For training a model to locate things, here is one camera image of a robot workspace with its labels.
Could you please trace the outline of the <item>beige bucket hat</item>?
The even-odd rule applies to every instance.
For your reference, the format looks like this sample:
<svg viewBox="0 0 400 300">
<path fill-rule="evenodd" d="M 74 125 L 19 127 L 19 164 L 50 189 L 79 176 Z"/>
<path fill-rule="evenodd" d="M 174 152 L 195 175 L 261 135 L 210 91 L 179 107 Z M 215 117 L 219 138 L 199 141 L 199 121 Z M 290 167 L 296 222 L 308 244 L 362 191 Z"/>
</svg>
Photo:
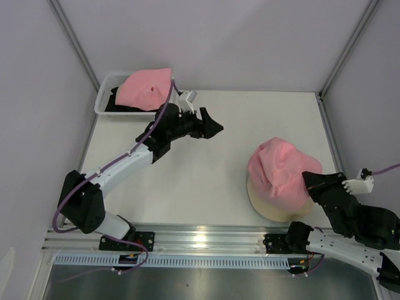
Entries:
<svg viewBox="0 0 400 300">
<path fill-rule="evenodd" d="M 249 179 L 247 180 L 247 194 L 253 208 L 262 217 L 279 223 L 300 220 L 310 214 L 314 207 L 314 203 L 309 197 L 307 198 L 307 201 L 297 210 L 290 211 L 280 208 L 275 204 L 271 204 L 267 200 L 263 200 L 261 197 L 259 197 L 256 193 L 255 187 Z"/>
</svg>

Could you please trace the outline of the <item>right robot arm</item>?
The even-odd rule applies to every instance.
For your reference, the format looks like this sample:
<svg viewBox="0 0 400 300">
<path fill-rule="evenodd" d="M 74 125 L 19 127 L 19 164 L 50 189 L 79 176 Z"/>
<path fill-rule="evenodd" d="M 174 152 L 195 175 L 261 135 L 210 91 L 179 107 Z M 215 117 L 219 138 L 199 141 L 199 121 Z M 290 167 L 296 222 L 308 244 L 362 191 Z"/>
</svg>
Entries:
<svg viewBox="0 0 400 300">
<path fill-rule="evenodd" d="M 291 252 L 319 253 L 350 264 L 398 293 L 399 218 L 383 207 L 361 204 L 356 197 L 373 190 L 373 175 L 368 169 L 362 169 L 356 179 L 347 179 L 341 172 L 304 171 L 306 191 L 322 207 L 333 232 L 355 243 L 328 236 L 300 221 L 290 224 L 284 242 Z"/>
</svg>

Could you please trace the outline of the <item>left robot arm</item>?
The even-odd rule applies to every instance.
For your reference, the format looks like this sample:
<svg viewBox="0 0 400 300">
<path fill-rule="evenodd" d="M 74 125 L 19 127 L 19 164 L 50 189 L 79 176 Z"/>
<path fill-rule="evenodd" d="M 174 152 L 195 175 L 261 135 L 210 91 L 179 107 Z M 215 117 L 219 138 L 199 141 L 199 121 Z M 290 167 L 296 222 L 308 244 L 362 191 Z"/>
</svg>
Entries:
<svg viewBox="0 0 400 300">
<path fill-rule="evenodd" d="M 134 173 L 154 164 L 171 148 L 171 143 L 189 136 L 195 139 L 211 139 L 223 131 L 205 107 L 200 113 L 184 111 L 178 105 L 163 104 L 144 132 L 134 144 L 120 156 L 86 173 L 76 170 L 65 177 L 59 203 L 52 220 L 57 233 L 57 218 L 63 215 L 75 230 L 84 234 L 99 233 L 113 240 L 121 250 L 134 246 L 133 226 L 121 216 L 105 210 L 104 198 Z"/>
</svg>

